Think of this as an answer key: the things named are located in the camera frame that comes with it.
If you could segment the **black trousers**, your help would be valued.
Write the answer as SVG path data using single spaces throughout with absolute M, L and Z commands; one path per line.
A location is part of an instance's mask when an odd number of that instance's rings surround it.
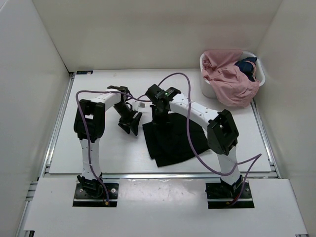
M 187 138 L 187 118 L 181 114 L 168 114 L 166 126 L 152 122 L 143 124 L 146 145 L 157 167 L 185 162 L 195 157 Z

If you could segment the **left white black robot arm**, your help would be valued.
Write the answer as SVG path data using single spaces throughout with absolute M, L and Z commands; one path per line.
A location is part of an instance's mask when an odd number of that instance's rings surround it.
M 93 198 L 109 199 L 99 162 L 99 143 L 105 131 L 106 111 L 114 108 L 120 115 L 118 126 L 127 134 L 138 135 L 142 113 L 128 103 L 132 97 L 127 87 L 112 85 L 106 91 L 80 90 L 75 95 L 78 107 L 74 132 L 79 138 L 83 163 L 78 181 Z

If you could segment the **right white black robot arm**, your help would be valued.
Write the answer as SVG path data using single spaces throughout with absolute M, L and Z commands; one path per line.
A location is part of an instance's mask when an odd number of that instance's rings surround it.
M 159 138 L 174 138 L 172 132 L 177 123 L 170 120 L 174 114 L 185 117 L 185 134 L 190 148 L 193 147 L 190 121 L 207 132 L 207 144 L 216 153 L 221 168 L 217 174 L 221 177 L 222 193 L 230 198 L 236 197 L 241 191 L 243 177 L 236 156 L 239 132 L 231 112 L 218 112 L 193 102 L 190 96 L 174 87 L 163 90 L 154 84 L 145 94 L 152 102 L 153 131 Z

